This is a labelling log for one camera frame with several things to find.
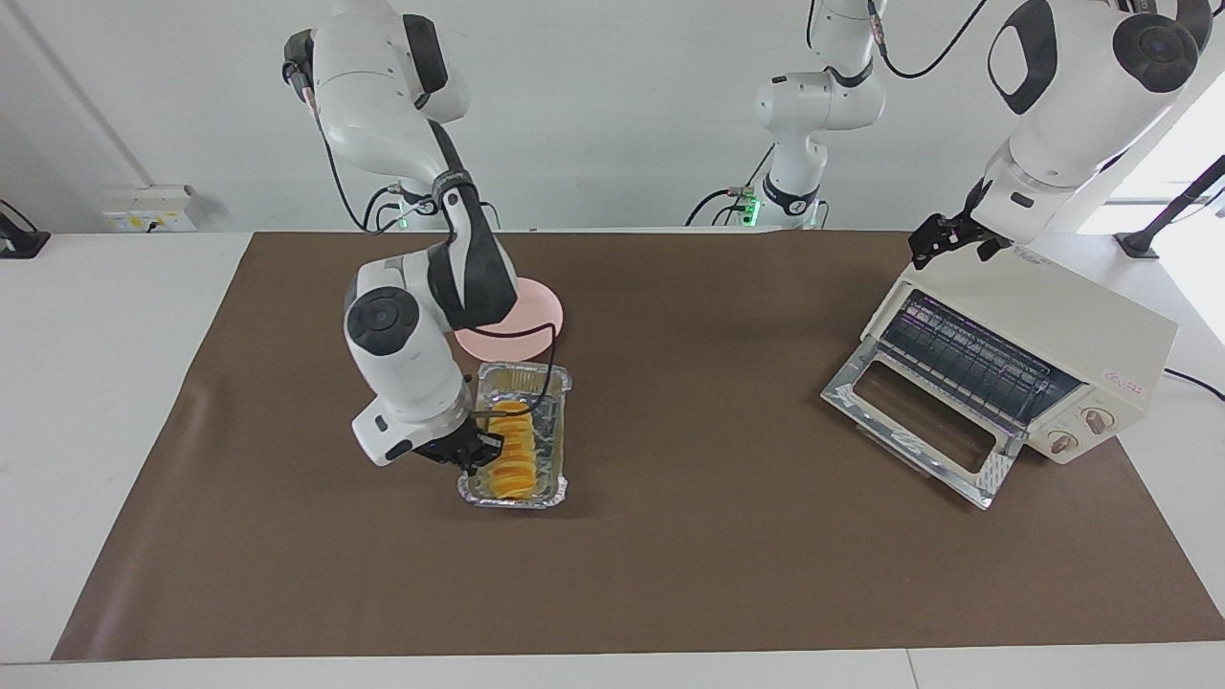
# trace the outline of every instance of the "oven knob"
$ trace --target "oven knob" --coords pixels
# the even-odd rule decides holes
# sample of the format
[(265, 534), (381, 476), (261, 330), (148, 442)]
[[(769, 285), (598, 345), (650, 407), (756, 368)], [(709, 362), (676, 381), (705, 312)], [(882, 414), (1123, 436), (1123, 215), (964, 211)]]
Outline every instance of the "oven knob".
[(1102, 435), (1115, 428), (1115, 417), (1105, 409), (1085, 409), (1084, 423), (1094, 435)]
[(1062, 455), (1068, 450), (1076, 450), (1080, 441), (1071, 433), (1056, 432), (1051, 434), (1051, 454)]

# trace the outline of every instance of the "white robotic arm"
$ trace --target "white robotic arm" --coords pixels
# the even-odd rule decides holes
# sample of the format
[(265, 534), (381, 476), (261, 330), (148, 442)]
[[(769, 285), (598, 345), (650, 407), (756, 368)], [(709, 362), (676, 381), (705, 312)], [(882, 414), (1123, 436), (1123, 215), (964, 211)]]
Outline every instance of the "white robotic arm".
[[(877, 1), (881, 12), (884, 6), (886, 0)], [(826, 69), (774, 77), (757, 92), (757, 119), (775, 141), (774, 162), (755, 188), (757, 224), (809, 224), (829, 159), (816, 134), (869, 126), (884, 110), (884, 85), (872, 70), (867, 2), (822, 0), (809, 29)]]
[(1017, 129), (953, 218), (910, 238), (915, 267), (970, 244), (982, 260), (1028, 244), (1165, 115), (1212, 34), (1208, 0), (1028, 0), (1005, 22), (989, 72)]
[(385, 0), (342, 0), (317, 31), (290, 38), (283, 75), (311, 105), (327, 141), (352, 164), (429, 185), (447, 242), (358, 272), (344, 335), (375, 401), (353, 422), (366, 455), (386, 466), (414, 451), (474, 472), (501, 452), (483, 433), (445, 333), (506, 318), (517, 277), (443, 121), (468, 108), (434, 25)]

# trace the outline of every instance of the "pink plate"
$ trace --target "pink plate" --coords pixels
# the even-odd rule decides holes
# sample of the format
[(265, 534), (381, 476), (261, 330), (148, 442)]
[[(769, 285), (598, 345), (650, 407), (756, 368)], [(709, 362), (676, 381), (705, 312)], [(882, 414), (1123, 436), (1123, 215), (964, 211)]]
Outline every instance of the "pink plate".
[[(511, 309), (506, 320), (497, 325), (483, 327), (489, 332), (522, 332), (533, 327), (551, 322), (557, 326), (561, 333), (562, 310), (561, 300), (544, 284), (526, 277), (519, 278), (519, 300)], [(514, 340), (497, 340), (477, 335), (470, 330), (462, 330), (456, 333), (459, 346), (469, 354), (483, 362), (526, 362), (540, 353), (549, 351), (551, 336), (548, 330), (517, 337)]]

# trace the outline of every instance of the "foil container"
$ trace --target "foil container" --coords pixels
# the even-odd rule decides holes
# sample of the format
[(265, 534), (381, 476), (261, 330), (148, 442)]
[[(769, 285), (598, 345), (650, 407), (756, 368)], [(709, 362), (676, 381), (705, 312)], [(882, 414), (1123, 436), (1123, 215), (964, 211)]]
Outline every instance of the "foil container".
[[(486, 363), (478, 373), (477, 411), (488, 411), (499, 402), (523, 402), (532, 405), (544, 386), (549, 367), (533, 363)], [(478, 508), (502, 508), (510, 510), (546, 510), (566, 499), (566, 477), (561, 473), (564, 460), (566, 392), (571, 390), (570, 371), (554, 367), (549, 389), (540, 406), (532, 413), (532, 425), (537, 444), (537, 489), (530, 498), (500, 500), (489, 485), (490, 467), (483, 467), (477, 476), (459, 477), (459, 495)], [(489, 429), (489, 419), (481, 419), (481, 428)]]

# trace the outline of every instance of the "white table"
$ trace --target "white table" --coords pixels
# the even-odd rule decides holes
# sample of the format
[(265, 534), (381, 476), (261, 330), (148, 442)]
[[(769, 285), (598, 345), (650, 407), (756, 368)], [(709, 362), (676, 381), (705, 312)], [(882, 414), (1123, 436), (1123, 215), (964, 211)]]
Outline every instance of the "white table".
[[(225, 294), (247, 234), (60, 235), (0, 264), (0, 687), (1223, 687), (1225, 642), (865, 652), (45, 664)], [(1181, 324), (1171, 367), (1225, 347), (1160, 264), (1107, 238), (1035, 249)], [(1225, 407), (1177, 380), (1123, 445), (1225, 608)]]

